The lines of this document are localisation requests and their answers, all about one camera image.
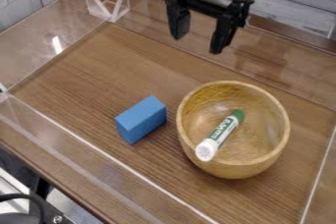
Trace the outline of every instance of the wooden table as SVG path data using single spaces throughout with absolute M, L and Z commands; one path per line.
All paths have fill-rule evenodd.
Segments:
M 299 222 L 335 127 L 335 72 L 327 67 L 335 67 L 336 58 L 254 28 L 238 33 L 224 54 L 263 64 L 271 83 L 238 73 L 251 65 L 232 71 L 226 62 L 215 64 L 118 25 L 103 24 L 14 90 L 87 143 L 47 124 L 39 127 L 39 121 L 36 134 L 62 152 L 63 160 L 4 124 L 0 143 L 104 222 L 208 223 L 198 211 L 218 223 Z M 279 61 L 284 56 L 288 61 Z M 274 75 L 275 66 L 291 70 L 291 75 Z M 284 75 L 292 77 L 295 88 L 296 78 L 308 76 L 302 90 L 318 87 L 322 96 L 296 93 L 291 86 L 278 88 Z M 188 160 L 178 140 L 179 103 L 200 84 L 218 80 L 242 81 L 270 91 L 292 121 L 290 145 L 279 162 L 248 180 L 210 176 Z M 114 118 L 151 94 L 167 104 L 168 123 L 130 146 Z M 110 156 L 146 179 L 118 166 Z M 332 223 L 334 213 L 324 218 L 323 223 Z

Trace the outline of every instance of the glue stick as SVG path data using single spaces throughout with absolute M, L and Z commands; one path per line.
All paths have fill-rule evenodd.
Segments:
M 227 137 L 238 128 L 239 124 L 244 121 L 246 114 L 242 110 L 236 109 L 232 114 L 223 120 L 208 138 L 202 141 L 196 147 L 196 156 L 204 162 L 210 162 L 219 148 L 223 146 Z

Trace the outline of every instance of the white cap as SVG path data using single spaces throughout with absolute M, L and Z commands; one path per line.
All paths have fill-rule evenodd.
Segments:
M 210 162 L 218 152 L 218 144 L 212 139 L 206 139 L 196 147 L 195 153 L 199 159 Z

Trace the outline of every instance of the blue foam block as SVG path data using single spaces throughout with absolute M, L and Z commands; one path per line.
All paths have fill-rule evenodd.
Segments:
M 130 144 L 135 144 L 167 121 L 167 108 L 148 96 L 116 117 L 118 130 Z

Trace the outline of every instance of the wooden bowl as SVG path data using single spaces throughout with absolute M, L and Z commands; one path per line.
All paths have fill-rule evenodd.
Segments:
M 246 120 L 228 137 L 211 162 L 195 149 L 234 109 Z M 287 146 L 291 123 L 279 100 L 260 87 L 234 81 L 204 84 L 184 98 L 178 110 L 183 149 L 194 163 L 226 179 L 244 179 L 266 171 Z

